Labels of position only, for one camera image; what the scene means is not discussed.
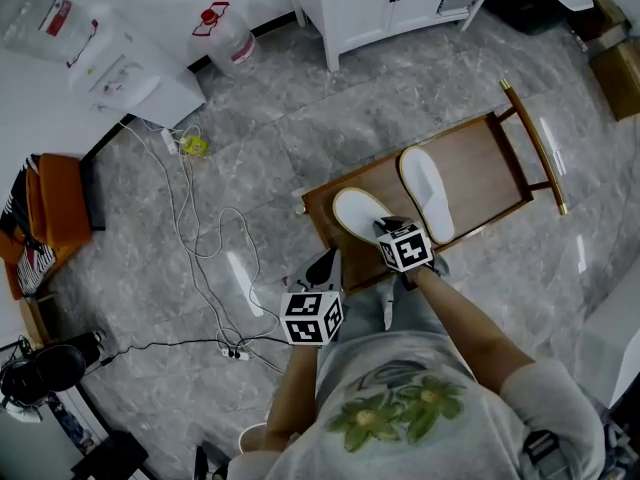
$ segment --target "gray tile floor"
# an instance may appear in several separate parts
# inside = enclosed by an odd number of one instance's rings
[[[219,212],[239,208],[260,256],[257,297],[277,308],[282,277],[321,249],[308,218],[294,213],[299,194],[503,107],[498,81],[506,77],[562,155],[569,215],[560,217],[551,195],[539,192],[448,251],[450,281],[525,350],[557,357],[575,373],[585,315],[640,253],[640,135],[633,120],[613,121],[570,33],[557,28],[528,37],[480,13],[467,33],[443,25],[346,54],[334,74],[325,69],[312,28],[288,25],[260,42],[264,57],[255,78],[234,82],[213,69],[199,74],[209,100],[184,123],[202,128],[213,153],[193,161],[204,233],[198,251],[216,250]],[[139,121],[133,126],[168,166],[178,208],[186,185],[177,159],[157,133]],[[524,129],[517,118],[508,126],[530,181],[539,180]],[[99,153],[96,171],[107,231],[51,283],[64,334],[102,328],[113,350],[215,336],[213,311],[193,289],[157,164],[124,131]],[[253,276],[255,260],[241,221],[228,217],[222,251],[200,263],[219,299],[206,292],[210,302],[224,305],[251,335],[272,321],[251,314],[242,279]],[[186,238],[194,226],[189,211],[181,224]],[[286,364],[282,346],[263,342],[256,350]],[[107,420],[140,440],[149,467],[166,480],[190,477],[202,439],[233,454],[241,429],[264,419],[277,383],[262,364],[229,362],[211,344],[133,351],[83,381]]]

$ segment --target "white slipper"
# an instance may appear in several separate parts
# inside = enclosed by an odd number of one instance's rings
[[[453,240],[455,229],[447,193],[438,168],[427,152],[417,146],[405,149],[400,156],[400,178],[422,213],[433,241],[446,244]]]
[[[391,217],[391,212],[368,192],[348,187],[333,198],[333,215],[353,236],[377,245],[373,223],[382,217]]]

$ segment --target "orange chair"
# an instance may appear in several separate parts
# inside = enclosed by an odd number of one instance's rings
[[[56,262],[47,272],[50,278],[81,246],[91,241],[91,226],[85,206],[80,161],[66,156],[44,154],[38,165],[40,175],[27,171],[29,226],[33,238],[54,251]],[[0,257],[4,259],[11,294],[23,297],[16,265],[24,249],[24,235],[0,231]]]

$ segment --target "wooden tray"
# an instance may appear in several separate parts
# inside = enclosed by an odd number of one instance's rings
[[[517,95],[501,82],[512,107],[497,116],[478,117],[419,142],[438,166],[444,182],[455,238],[436,251],[443,251],[484,226],[503,218],[533,200],[534,190],[552,189],[562,214],[566,206],[557,180],[533,124]],[[529,185],[501,122],[518,114],[534,143],[548,181]],[[307,194],[302,199],[306,212],[326,247],[342,252],[342,285],[347,294],[371,286],[390,272],[378,249],[349,234],[333,215],[333,199],[346,187],[356,187],[375,196],[392,214],[420,221],[413,201],[398,175],[400,152],[373,162]]]

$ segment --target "gray t-shirt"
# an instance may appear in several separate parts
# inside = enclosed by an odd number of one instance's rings
[[[337,346],[318,417],[282,453],[236,457],[229,480],[537,478],[523,443],[554,433],[572,478],[604,463],[600,420],[565,368],[520,368],[500,396],[480,386],[447,336],[388,332]]]

